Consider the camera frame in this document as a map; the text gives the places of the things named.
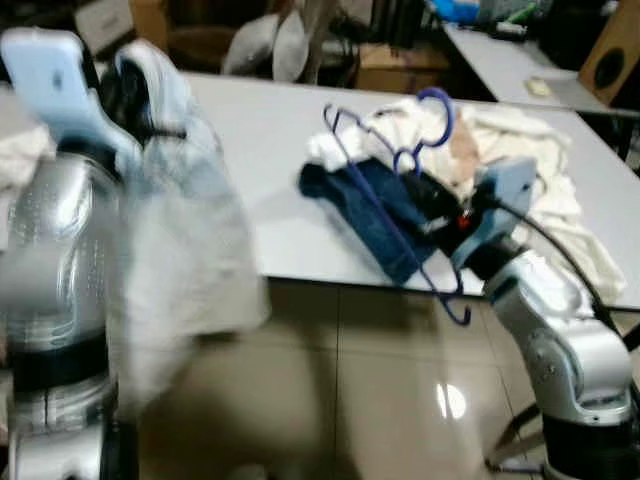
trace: white table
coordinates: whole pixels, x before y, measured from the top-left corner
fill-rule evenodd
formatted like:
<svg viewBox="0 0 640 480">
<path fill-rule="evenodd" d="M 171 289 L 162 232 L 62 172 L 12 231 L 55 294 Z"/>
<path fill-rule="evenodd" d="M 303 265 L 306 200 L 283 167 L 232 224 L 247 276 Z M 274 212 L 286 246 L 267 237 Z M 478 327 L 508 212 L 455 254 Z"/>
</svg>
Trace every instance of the white table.
<svg viewBox="0 0 640 480">
<path fill-rule="evenodd" d="M 496 40 L 482 32 L 444 25 L 444 31 L 498 102 L 582 113 L 638 117 L 640 112 L 604 105 L 578 81 L 578 72 L 557 68 L 533 43 Z M 552 94 L 529 93 L 526 81 L 539 77 Z"/>
<path fill-rule="evenodd" d="M 350 229 L 320 202 L 302 197 L 296 180 L 306 160 L 308 138 L 324 130 L 322 109 L 327 102 L 366 113 L 400 96 L 199 74 L 188 78 L 222 139 L 231 179 L 256 234 L 260 272 L 317 282 L 390 285 L 364 247 L 353 248 L 356 240 Z M 0 110 L 5 111 L 8 101 L 0 96 Z M 616 306 L 640 309 L 640 182 L 575 113 L 532 114 L 572 137 L 569 170 L 584 207 L 584 222 L 629 282 Z M 0 133 L 14 123 L 0 117 Z M 440 288 L 453 286 L 441 255 L 428 261 L 427 271 Z M 481 282 L 470 272 L 463 278 L 465 294 L 480 295 Z M 406 287 L 427 290 L 417 275 Z"/>
</svg>

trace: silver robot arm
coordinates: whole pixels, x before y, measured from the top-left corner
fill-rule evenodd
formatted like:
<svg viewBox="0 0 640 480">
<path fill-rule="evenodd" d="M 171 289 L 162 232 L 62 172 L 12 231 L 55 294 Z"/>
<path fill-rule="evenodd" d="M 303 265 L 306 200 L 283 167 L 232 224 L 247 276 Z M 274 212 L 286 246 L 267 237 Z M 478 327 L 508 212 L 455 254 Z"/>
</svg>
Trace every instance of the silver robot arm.
<svg viewBox="0 0 640 480">
<path fill-rule="evenodd" d="M 484 291 L 529 374 L 542 414 L 545 478 L 638 478 L 631 360 L 620 336 L 592 316 L 572 279 L 533 251 L 507 263 Z M 488 464 L 509 470 L 501 464 L 533 445 L 499 445 Z"/>
<path fill-rule="evenodd" d="M 534 179 L 532 159 L 493 162 L 460 205 L 436 179 L 403 177 L 427 218 L 446 219 L 430 240 L 485 282 L 484 294 L 516 341 L 533 387 L 536 404 L 516 416 L 487 465 L 554 480 L 640 478 L 638 395 L 623 339 L 610 319 L 594 316 L 593 299 L 573 277 L 511 239 Z M 543 431 L 514 442 L 516 430 L 538 413 Z M 542 468 L 516 459 L 542 443 Z"/>
<path fill-rule="evenodd" d="M 135 428 L 117 420 L 106 315 L 116 287 L 115 165 L 139 158 L 141 146 L 103 110 L 75 35 L 9 30 L 0 51 L 16 94 L 58 144 L 55 161 L 41 162 L 21 193 L 0 257 L 13 374 L 9 478 L 133 480 Z"/>
<path fill-rule="evenodd" d="M 118 186 L 93 158 L 42 162 L 11 216 L 0 304 L 13 373 L 10 479 L 98 480 L 116 389 L 107 356 L 107 268 Z"/>
</svg>

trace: jeans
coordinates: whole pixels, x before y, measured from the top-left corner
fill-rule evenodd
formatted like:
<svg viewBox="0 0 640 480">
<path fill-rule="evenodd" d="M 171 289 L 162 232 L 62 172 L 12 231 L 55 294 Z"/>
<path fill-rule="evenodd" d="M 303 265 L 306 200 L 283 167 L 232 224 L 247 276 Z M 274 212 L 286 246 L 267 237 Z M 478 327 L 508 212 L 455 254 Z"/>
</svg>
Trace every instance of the jeans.
<svg viewBox="0 0 640 480">
<path fill-rule="evenodd" d="M 425 241 L 421 228 L 427 218 L 411 201 L 401 179 L 375 159 L 359 162 L 358 169 L 418 260 L 424 263 L 435 247 Z M 346 168 L 328 172 L 319 165 L 308 163 L 302 168 L 298 186 L 304 196 L 326 198 L 335 205 L 394 284 L 404 284 L 416 272 L 418 265 L 387 230 Z"/>
</svg>

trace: white cloth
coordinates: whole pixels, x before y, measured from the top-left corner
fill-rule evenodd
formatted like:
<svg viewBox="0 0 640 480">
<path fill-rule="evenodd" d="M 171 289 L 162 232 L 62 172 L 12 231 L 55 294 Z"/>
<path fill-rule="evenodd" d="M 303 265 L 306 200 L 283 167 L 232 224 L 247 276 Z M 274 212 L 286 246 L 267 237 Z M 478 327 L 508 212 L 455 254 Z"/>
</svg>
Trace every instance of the white cloth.
<svg viewBox="0 0 640 480">
<path fill-rule="evenodd" d="M 53 153 L 53 142 L 44 127 L 0 140 L 0 251 L 7 249 L 11 205 L 33 178 L 38 162 Z"/>
<path fill-rule="evenodd" d="M 421 138 L 433 140 L 444 129 L 444 113 L 415 99 L 404 99 L 385 106 L 383 115 L 371 114 L 366 125 L 376 128 L 394 150 L 413 148 Z M 529 214 L 558 238 L 576 258 L 606 302 L 613 302 L 626 288 L 626 280 L 606 248 L 581 224 L 582 209 L 575 196 L 575 187 L 566 173 L 567 147 L 570 139 L 542 120 L 525 115 L 511 107 L 478 109 L 465 106 L 461 118 L 475 141 L 480 163 L 489 163 L 503 156 L 529 156 L 536 160 L 537 179 Z M 378 158 L 392 168 L 393 156 L 372 134 L 355 125 L 339 133 L 353 161 Z M 319 133 L 308 142 L 310 160 L 333 171 L 346 165 L 346 158 L 330 133 Z M 448 186 L 460 199 L 473 191 L 473 181 L 457 182 L 458 163 L 445 143 L 435 149 L 425 148 L 419 157 L 421 167 Z M 400 172 L 414 167 L 408 157 L 398 162 Z M 518 228 L 514 238 L 528 241 L 534 248 L 547 253 L 557 264 L 565 265 L 558 252 L 542 239 Z"/>
<path fill-rule="evenodd" d="M 255 327 L 268 307 L 222 148 L 187 82 L 145 41 L 121 49 L 116 65 L 124 60 L 147 80 L 153 124 L 187 132 L 186 140 L 151 139 L 142 162 L 132 159 L 121 172 L 130 244 L 124 298 L 112 305 L 122 348 L 112 358 L 123 403 L 135 414 L 171 385 L 196 335 Z"/>
</svg>

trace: blue clothes hanger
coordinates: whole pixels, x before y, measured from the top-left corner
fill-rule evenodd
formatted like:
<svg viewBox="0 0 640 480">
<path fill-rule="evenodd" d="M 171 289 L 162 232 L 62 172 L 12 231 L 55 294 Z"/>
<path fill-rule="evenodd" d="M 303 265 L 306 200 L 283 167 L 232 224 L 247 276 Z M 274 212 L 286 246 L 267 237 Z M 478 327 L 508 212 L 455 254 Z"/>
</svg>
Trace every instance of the blue clothes hanger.
<svg viewBox="0 0 640 480">
<path fill-rule="evenodd" d="M 371 202 L 374 209 L 376 210 L 376 213 L 380 217 L 380 220 L 385 225 L 385 228 L 387 229 L 387 231 L 394 237 L 394 239 L 402 247 L 402 249 L 409 256 L 409 258 L 415 263 L 417 270 L 420 272 L 420 275 L 425 279 L 425 281 L 429 285 L 429 288 L 431 288 L 431 290 L 434 292 L 434 294 L 436 295 L 436 298 L 438 299 L 440 304 L 443 306 L 443 308 L 447 312 L 447 315 L 449 315 L 449 317 L 458 325 L 466 326 L 466 325 L 469 325 L 469 322 L 471 321 L 470 308 L 468 306 L 465 307 L 464 314 L 462 318 L 460 318 L 453 312 L 453 310 L 451 309 L 451 306 L 449 305 L 449 302 L 452 300 L 452 297 L 459 296 L 463 292 L 462 278 L 460 277 L 460 272 L 457 269 L 453 268 L 452 266 L 452 270 L 454 272 L 454 276 L 456 279 L 456 288 L 452 292 L 445 293 L 438 290 L 438 288 L 433 283 L 429 275 L 427 275 L 427 272 L 424 270 L 424 267 L 422 266 L 422 262 L 420 262 L 420 260 L 416 256 L 411 246 L 407 243 L 406 239 L 404 238 L 404 236 L 402 235 L 402 233 L 400 232 L 396 224 L 393 222 L 389 214 L 386 212 L 386 210 L 382 206 L 380 199 L 371 188 L 371 185 L 369 185 L 369 182 L 367 182 L 367 179 L 364 177 L 364 175 L 362 175 L 362 173 L 358 169 L 355 162 L 352 161 L 351 157 L 347 152 L 346 147 L 344 146 L 344 144 L 342 143 L 342 140 L 340 140 L 340 137 L 337 134 L 337 129 L 341 123 L 341 119 L 346 117 L 348 120 L 351 120 L 358 128 L 360 128 L 364 132 L 374 135 L 380 141 L 380 143 L 384 145 L 384 147 L 389 151 L 389 153 L 391 153 L 391 155 L 393 156 L 393 169 L 396 175 L 398 174 L 398 162 L 400 158 L 405 155 L 408 155 L 410 158 L 413 159 L 415 174 L 420 175 L 422 171 L 420 161 L 419 161 L 420 152 L 422 151 L 423 148 L 439 147 L 443 145 L 447 140 L 449 140 L 449 138 L 451 137 L 451 133 L 453 132 L 453 127 L 455 123 L 455 114 L 453 111 L 453 105 L 451 103 L 451 99 L 443 90 L 440 90 L 439 88 L 426 88 L 421 92 L 419 92 L 416 97 L 419 102 L 422 102 L 427 98 L 434 98 L 436 100 L 439 100 L 442 103 L 446 113 L 446 124 L 445 124 L 444 132 L 442 133 L 440 138 L 438 138 L 435 141 L 427 141 L 422 139 L 418 142 L 418 144 L 414 148 L 402 147 L 398 150 L 395 150 L 391 146 L 391 143 L 385 138 L 384 135 L 382 135 L 375 128 L 366 125 L 358 114 L 346 108 L 339 107 L 335 109 L 335 115 L 333 116 L 333 118 L 330 118 L 330 113 L 333 110 L 333 105 L 327 104 L 323 110 L 323 118 L 327 128 L 332 133 L 338 146 L 340 147 L 340 150 L 342 151 L 342 153 L 345 156 L 345 159 L 347 160 L 347 172 L 349 173 L 354 184 L 362 191 L 363 195 Z M 384 112 L 385 112 L 384 110 L 380 110 L 377 113 L 384 113 Z"/>
</svg>

